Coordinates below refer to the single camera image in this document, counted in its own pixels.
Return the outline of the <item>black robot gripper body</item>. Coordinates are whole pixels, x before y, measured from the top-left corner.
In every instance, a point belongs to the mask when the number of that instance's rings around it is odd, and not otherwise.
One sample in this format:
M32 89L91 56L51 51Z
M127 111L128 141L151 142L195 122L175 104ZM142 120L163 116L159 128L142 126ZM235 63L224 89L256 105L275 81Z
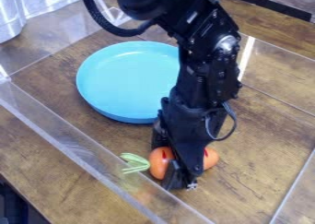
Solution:
M228 104L223 102L216 107L202 106L191 108L175 95L163 97L162 109L154 123L167 130L170 148L175 160L187 169L192 177L204 172L204 148L212 141L224 140L228 135L218 136L228 116Z

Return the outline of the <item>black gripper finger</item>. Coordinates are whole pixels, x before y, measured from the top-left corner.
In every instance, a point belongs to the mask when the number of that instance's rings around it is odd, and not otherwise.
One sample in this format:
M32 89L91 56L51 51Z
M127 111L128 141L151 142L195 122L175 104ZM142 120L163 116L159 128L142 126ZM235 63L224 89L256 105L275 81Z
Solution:
M167 130L159 125L155 125L152 127L151 148L156 149L158 147L168 147L168 146L170 146L170 140L168 140Z
M188 174L187 169L172 159L166 169L166 177L162 181L163 188L195 190L198 188L198 179Z

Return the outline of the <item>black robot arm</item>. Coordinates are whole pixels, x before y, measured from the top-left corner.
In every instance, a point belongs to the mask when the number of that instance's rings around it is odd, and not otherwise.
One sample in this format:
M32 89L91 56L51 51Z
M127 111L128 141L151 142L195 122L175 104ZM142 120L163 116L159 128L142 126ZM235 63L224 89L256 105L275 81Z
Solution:
M204 148L226 139L219 134L235 119L228 100L242 83L236 57L239 28L218 0L118 0L123 12L152 20L179 44L180 72L152 127L151 147L167 146L168 162L162 186L195 189L204 172Z

